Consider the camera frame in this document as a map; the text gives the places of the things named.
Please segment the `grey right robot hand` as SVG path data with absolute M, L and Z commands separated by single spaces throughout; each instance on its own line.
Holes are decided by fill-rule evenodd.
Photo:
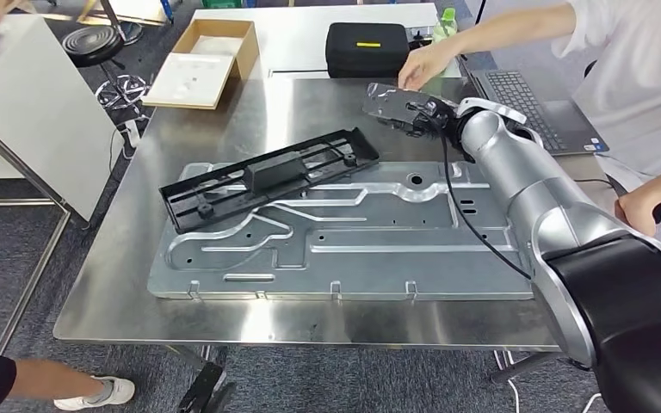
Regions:
M 384 83 L 370 83 L 362 104 L 362 110 L 379 123 L 412 137 L 434 132 L 419 110 L 435 119 L 442 118 L 442 127 L 445 127 L 447 117 L 454 116 L 458 107 L 457 102 L 441 96 L 399 89 Z

